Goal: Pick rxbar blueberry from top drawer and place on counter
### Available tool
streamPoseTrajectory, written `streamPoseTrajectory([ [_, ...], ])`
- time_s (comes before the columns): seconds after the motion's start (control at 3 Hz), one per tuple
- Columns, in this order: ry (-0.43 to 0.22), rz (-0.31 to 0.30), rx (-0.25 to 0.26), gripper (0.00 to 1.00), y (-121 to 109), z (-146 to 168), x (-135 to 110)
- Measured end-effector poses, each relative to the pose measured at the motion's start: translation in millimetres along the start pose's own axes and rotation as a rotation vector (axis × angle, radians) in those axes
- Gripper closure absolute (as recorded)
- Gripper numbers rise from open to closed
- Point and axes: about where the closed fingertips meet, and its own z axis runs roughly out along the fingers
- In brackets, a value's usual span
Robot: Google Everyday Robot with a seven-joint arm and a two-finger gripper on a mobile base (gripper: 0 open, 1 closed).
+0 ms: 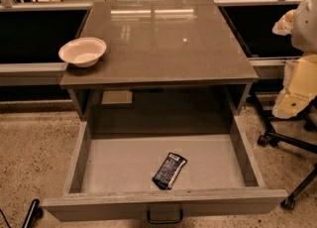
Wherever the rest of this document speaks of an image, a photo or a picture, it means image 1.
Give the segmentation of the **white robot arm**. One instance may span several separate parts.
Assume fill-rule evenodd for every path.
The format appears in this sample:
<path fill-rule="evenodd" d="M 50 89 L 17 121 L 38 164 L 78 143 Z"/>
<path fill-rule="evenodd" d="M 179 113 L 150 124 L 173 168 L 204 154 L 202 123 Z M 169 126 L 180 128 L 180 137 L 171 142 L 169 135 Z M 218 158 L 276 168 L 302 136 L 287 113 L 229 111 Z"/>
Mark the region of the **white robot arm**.
<path fill-rule="evenodd" d="M 289 119 L 317 96 L 317 0 L 302 0 L 274 24 L 272 32 L 290 35 L 292 46 L 302 51 L 297 60 L 285 63 L 283 88 L 272 108 L 274 117 Z"/>

